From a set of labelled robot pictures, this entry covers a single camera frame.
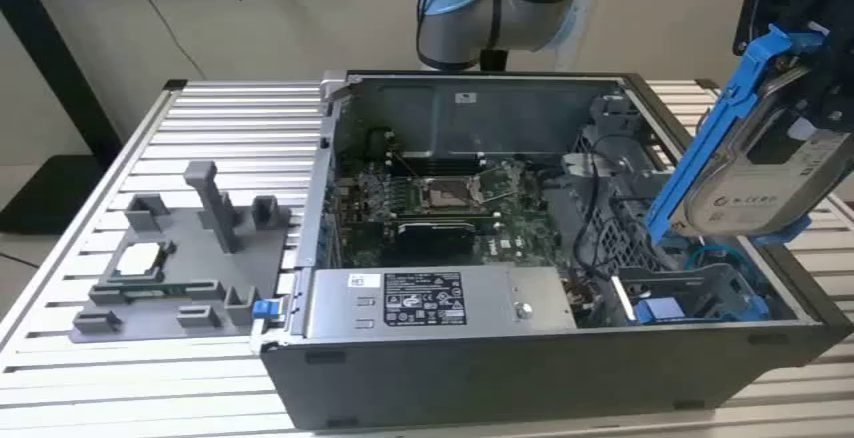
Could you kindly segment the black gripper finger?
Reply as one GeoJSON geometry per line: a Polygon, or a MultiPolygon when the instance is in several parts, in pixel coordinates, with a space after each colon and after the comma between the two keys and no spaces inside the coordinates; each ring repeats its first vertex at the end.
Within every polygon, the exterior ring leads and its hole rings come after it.
{"type": "Polygon", "coordinates": [[[769,31],[780,14],[778,0],[743,0],[733,39],[733,54],[742,56],[747,45],[769,31]]]}
{"type": "Polygon", "coordinates": [[[810,21],[809,29],[824,35],[810,70],[800,85],[797,116],[816,129],[853,132],[853,21],[834,26],[810,21]]]}

